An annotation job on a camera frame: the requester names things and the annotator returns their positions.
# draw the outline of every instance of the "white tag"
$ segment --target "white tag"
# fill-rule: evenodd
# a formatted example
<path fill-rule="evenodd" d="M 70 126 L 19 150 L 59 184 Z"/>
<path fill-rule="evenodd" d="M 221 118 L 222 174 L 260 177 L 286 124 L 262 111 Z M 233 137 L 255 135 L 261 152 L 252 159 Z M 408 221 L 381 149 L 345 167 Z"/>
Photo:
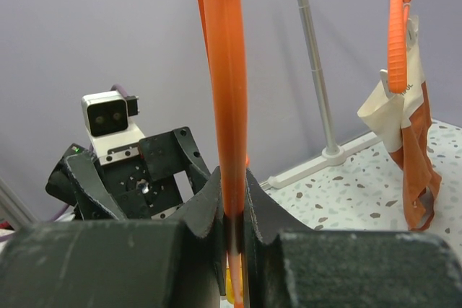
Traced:
<path fill-rule="evenodd" d="M 382 81 L 383 91 L 388 99 L 392 98 L 393 93 L 388 88 L 388 71 L 380 70 L 380 80 Z"/>
<path fill-rule="evenodd" d="M 407 20 L 407 28 L 406 28 L 406 46 L 407 50 L 410 50 L 416 43 L 417 41 L 417 26 L 414 23 L 414 21 L 409 18 Z"/>

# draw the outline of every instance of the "metal pole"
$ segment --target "metal pole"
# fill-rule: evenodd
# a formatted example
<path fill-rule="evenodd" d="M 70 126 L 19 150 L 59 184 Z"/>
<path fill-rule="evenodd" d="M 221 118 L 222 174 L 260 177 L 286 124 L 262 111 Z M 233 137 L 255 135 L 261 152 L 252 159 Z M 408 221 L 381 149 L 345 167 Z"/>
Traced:
<path fill-rule="evenodd" d="M 1 178 L 0 213 L 15 230 L 39 222 L 29 208 L 22 203 L 22 201 L 13 193 L 10 187 Z"/>
<path fill-rule="evenodd" d="M 315 29 L 313 26 L 313 18 L 311 17 L 310 3 L 308 0 L 298 0 L 300 9 L 300 17 L 302 18 L 303 32 L 305 33 L 306 48 L 310 57 L 311 74 L 318 97 L 319 110 L 321 112 L 321 120 L 323 121 L 324 135 L 326 136 L 326 154 L 335 155 L 339 153 L 333 124 L 331 110 L 326 92 L 326 84 L 324 83 L 323 68 L 319 59 L 318 44 L 316 42 Z"/>

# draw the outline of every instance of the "white pole stand base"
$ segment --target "white pole stand base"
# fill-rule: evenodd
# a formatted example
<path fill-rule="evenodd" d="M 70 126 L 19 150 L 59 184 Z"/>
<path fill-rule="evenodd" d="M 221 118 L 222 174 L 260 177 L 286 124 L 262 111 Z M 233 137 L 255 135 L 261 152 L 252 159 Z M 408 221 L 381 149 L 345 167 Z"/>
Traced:
<path fill-rule="evenodd" d="M 374 133 L 366 133 L 343 146 L 339 146 L 339 152 L 337 154 L 327 154 L 326 149 L 324 149 L 319 157 L 298 165 L 277 176 L 271 176 L 268 178 L 266 184 L 263 183 L 261 186 L 263 189 L 281 189 L 287 187 L 289 184 L 306 178 L 326 167 L 339 166 L 343 164 L 350 155 L 373 146 L 374 144 L 378 144 L 379 142 L 380 139 Z"/>

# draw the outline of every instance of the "speckled floor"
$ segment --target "speckled floor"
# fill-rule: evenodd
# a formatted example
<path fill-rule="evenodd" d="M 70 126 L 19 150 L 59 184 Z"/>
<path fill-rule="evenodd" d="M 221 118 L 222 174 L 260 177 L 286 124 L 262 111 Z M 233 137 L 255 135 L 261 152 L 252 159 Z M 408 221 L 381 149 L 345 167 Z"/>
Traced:
<path fill-rule="evenodd" d="M 434 121 L 428 153 L 443 183 L 428 232 L 444 238 L 462 259 L 462 130 Z M 402 172 L 383 145 L 352 155 L 268 194 L 308 226 L 320 229 L 407 230 L 401 202 Z"/>

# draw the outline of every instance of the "light purple wall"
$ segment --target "light purple wall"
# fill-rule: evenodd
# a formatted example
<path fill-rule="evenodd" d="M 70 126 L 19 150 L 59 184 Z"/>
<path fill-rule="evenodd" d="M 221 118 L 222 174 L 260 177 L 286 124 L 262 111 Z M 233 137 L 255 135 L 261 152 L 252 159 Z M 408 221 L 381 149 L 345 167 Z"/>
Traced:
<path fill-rule="evenodd" d="M 433 117 L 462 126 L 462 1 L 413 0 Z"/>
<path fill-rule="evenodd" d="M 348 141 L 367 130 L 356 111 L 386 65 L 388 0 L 310 1 L 335 130 Z M 459 16 L 443 15 L 450 0 L 424 1 L 415 4 L 435 115 L 456 121 L 455 88 L 441 76 L 458 81 L 462 7 L 453 0 Z M 0 175 L 39 217 L 60 205 L 43 190 L 56 160 L 71 142 L 88 142 L 80 98 L 115 82 L 140 96 L 146 134 L 190 126 L 206 163 L 217 164 L 196 0 L 0 0 L 0 7 Z M 248 151 L 265 180 L 319 154 L 324 139 L 297 1 L 243 0 L 243 14 Z"/>

